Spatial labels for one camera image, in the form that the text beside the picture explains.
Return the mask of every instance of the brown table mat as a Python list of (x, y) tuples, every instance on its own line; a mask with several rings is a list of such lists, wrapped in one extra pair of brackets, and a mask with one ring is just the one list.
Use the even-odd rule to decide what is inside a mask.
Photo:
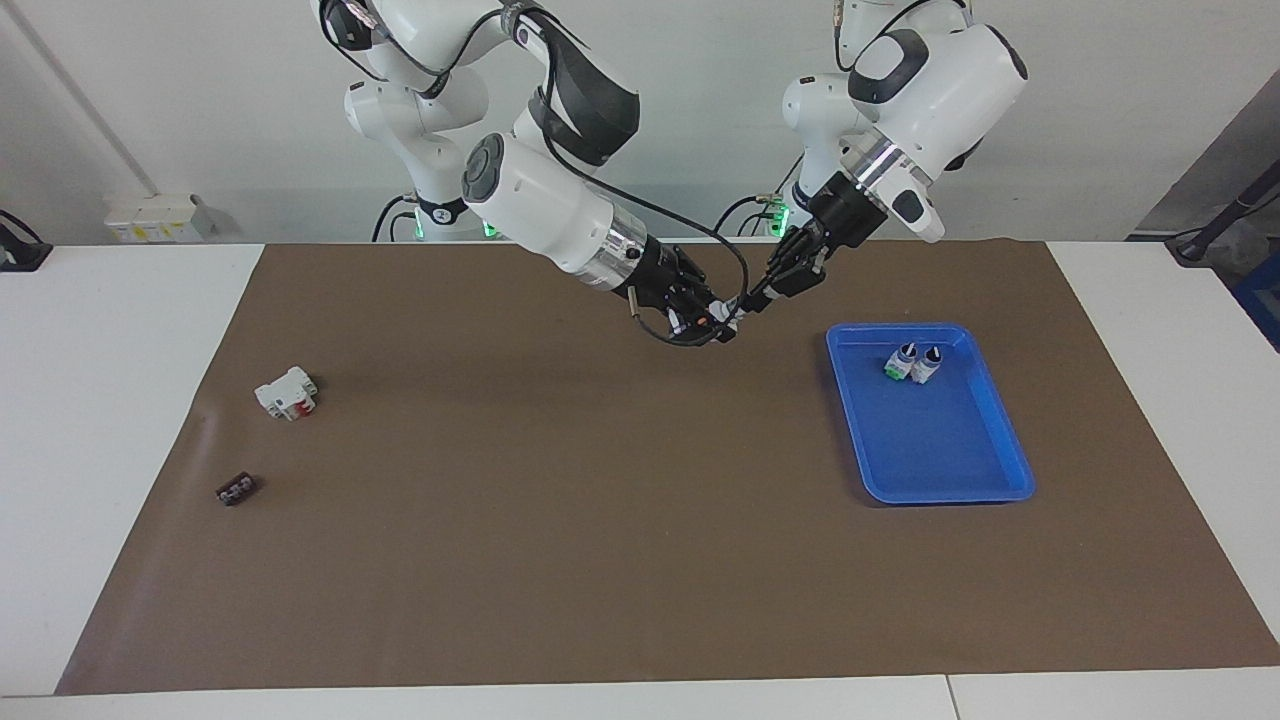
[[(513, 247), (268, 247), (58, 692), (1280, 665), (1044, 246), (831, 275), (690, 351)], [(973, 331), (1037, 495), (877, 505), (845, 322)]]

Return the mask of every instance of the blue plastic tray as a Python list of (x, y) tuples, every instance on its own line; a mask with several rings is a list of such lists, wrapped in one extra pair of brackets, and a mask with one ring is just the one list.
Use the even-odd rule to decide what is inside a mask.
[[(923, 386), (884, 375), (897, 347), (942, 348)], [(827, 333), (863, 484), (892, 505), (1015, 502), (1036, 479), (978, 341), (960, 325), (836, 325)]]

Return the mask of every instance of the small bottle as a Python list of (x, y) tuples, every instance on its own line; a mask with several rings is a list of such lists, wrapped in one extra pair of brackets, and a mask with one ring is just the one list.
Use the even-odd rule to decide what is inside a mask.
[(938, 347), (931, 347), (924, 357), (911, 366), (911, 382), (915, 384), (924, 384), (929, 382), (933, 373), (938, 372), (938, 366), (942, 365), (942, 350)]
[(915, 366), (915, 343), (904, 345), (897, 348), (897, 352), (888, 359), (884, 364), (884, 374), (893, 378), (895, 380), (905, 380), (908, 375), (911, 374), (911, 368)]

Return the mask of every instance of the white table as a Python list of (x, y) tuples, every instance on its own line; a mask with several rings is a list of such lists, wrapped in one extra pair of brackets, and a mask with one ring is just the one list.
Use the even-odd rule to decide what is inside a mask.
[[(1212, 274), (1178, 268), (1161, 246), (1051, 249), (1276, 633), (1280, 356)], [(0, 277), (0, 719), (1280, 717), (1277, 669), (40, 697), (70, 657), (260, 252), (64, 247), (33, 275)], [(1224, 360), (1247, 372), (1222, 372)]]

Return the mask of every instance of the green indicator light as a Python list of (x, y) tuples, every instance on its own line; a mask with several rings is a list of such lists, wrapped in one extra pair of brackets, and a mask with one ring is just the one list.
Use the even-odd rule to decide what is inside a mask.
[(791, 208), (783, 204), (773, 213), (773, 223), (769, 229), (773, 231), (774, 237), (782, 237), (787, 234), (788, 224), (791, 224)]

